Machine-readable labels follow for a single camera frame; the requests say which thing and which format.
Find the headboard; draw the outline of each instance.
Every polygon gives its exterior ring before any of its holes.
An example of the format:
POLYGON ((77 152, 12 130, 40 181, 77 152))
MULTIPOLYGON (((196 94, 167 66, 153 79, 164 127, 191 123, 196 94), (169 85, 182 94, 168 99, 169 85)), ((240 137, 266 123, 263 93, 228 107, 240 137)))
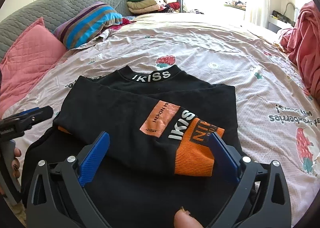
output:
POLYGON ((39 17, 49 31, 75 17, 82 9, 101 1, 123 16, 131 16, 127 0, 37 0, 9 15, 0 23, 0 61, 18 36, 39 17))

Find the pink pillow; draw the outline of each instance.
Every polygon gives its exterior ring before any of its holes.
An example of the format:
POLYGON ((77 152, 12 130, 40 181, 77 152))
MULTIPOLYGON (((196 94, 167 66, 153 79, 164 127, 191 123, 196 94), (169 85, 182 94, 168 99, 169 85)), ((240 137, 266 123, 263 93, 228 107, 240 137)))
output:
POLYGON ((67 51, 39 18, 26 28, 6 52, 0 63, 0 118, 57 64, 67 51))

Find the finger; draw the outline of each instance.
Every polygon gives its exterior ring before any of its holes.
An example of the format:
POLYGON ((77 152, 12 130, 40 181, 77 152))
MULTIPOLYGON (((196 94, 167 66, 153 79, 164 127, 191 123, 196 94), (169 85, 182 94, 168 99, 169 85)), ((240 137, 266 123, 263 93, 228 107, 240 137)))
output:
POLYGON ((176 212, 173 225, 174 228, 203 228, 202 225, 190 215, 190 212, 184 209, 176 212))
POLYGON ((11 167, 14 171, 18 170, 20 167, 20 162, 17 158, 14 158, 14 160, 11 163, 11 167))
POLYGON ((14 149, 14 156, 15 156, 15 157, 20 157, 21 154, 22 154, 22 153, 21 153, 21 150, 16 147, 16 148, 14 149))
POLYGON ((19 170, 16 170, 14 172, 14 176, 18 179, 20 177, 20 171, 19 170))

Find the bed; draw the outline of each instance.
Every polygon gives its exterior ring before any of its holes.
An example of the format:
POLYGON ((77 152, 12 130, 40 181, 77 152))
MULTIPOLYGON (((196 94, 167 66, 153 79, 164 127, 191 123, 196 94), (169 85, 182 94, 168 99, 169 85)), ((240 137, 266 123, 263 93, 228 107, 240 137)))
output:
MULTIPOLYGON (((0 23, 0 57, 35 19, 43 16, 52 32, 96 1, 110 4, 123 16, 131 15, 126 0, 38 0, 0 23)), ((49 70, 3 117, 47 105, 57 115, 80 75, 99 78, 125 65, 150 73, 176 64, 211 84, 235 86, 243 151, 260 163, 274 159, 281 163, 290 192, 292 226, 298 223, 295 227, 299 227, 320 189, 320 166, 310 165, 320 156, 320 111, 297 68, 273 43, 276 35, 253 25, 230 25, 193 13, 146 14, 134 20, 66 52, 64 62, 49 70)), ((52 120, 16 139, 22 155, 52 120)))

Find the striped pillow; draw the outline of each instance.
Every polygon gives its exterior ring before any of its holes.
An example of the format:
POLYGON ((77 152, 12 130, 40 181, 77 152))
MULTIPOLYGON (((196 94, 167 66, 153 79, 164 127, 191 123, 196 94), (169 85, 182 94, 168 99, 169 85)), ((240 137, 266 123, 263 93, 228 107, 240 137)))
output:
POLYGON ((53 34, 68 48, 89 42, 102 28, 122 23, 122 15, 111 6, 97 2, 83 9, 76 17, 60 25, 53 34))

